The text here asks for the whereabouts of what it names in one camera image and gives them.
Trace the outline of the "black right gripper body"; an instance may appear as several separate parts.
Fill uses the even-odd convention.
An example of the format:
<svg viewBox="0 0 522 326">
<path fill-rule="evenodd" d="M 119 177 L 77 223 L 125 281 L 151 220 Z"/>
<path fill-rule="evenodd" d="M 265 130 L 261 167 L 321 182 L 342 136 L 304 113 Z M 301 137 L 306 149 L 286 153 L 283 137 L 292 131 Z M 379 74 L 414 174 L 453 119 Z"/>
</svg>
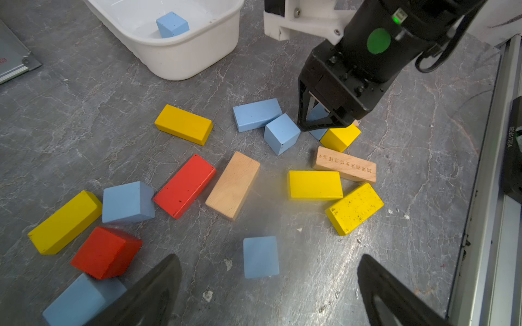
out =
<svg viewBox="0 0 522 326">
<path fill-rule="evenodd" d="M 327 40 L 312 50 L 299 80 L 328 111 L 355 120 L 371 113 L 394 82 L 377 83 L 356 76 L 355 68 L 345 64 L 341 46 Z"/>
</svg>

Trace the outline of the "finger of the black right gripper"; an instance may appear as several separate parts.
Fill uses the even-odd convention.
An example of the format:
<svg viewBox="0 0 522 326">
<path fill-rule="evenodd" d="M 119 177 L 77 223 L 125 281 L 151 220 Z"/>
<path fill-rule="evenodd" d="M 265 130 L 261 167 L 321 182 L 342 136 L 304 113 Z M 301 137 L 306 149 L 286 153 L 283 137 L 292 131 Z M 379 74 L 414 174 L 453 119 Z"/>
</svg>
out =
<svg viewBox="0 0 522 326">
<path fill-rule="evenodd" d="M 299 80 L 298 126 L 302 131 L 351 126 L 355 119 L 348 115 L 338 116 L 328 111 L 309 92 L 305 83 Z"/>
</svg>

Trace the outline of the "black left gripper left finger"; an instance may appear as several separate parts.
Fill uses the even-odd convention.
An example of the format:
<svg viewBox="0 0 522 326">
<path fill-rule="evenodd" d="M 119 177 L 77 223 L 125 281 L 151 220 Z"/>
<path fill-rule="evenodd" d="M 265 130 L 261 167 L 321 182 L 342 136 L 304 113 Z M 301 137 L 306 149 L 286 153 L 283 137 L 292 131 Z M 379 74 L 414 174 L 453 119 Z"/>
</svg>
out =
<svg viewBox="0 0 522 326">
<path fill-rule="evenodd" d="M 88 325 L 167 325 L 178 297 L 182 267 L 167 255 Z"/>
</svg>

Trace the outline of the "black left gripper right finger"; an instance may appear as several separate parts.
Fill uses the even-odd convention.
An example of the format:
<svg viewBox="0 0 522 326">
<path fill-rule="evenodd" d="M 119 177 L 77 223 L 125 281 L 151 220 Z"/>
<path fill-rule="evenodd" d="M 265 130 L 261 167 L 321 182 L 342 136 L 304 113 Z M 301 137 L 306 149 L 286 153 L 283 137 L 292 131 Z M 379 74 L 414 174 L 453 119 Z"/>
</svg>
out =
<svg viewBox="0 0 522 326">
<path fill-rule="evenodd" d="M 371 325 L 448 325 L 368 254 L 358 265 L 358 285 Z"/>
</svg>

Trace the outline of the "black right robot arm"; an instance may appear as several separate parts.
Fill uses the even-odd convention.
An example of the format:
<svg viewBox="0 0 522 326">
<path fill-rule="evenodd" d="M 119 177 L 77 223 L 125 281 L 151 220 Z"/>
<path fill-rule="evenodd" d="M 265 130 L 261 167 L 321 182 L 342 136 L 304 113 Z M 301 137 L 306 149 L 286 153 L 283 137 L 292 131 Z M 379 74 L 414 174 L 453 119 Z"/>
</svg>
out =
<svg viewBox="0 0 522 326">
<path fill-rule="evenodd" d="M 363 119 L 410 62 L 421 73 L 438 69 L 484 5 L 364 1 L 340 42 L 322 42 L 306 60 L 299 75 L 299 128 L 344 128 Z"/>
</svg>

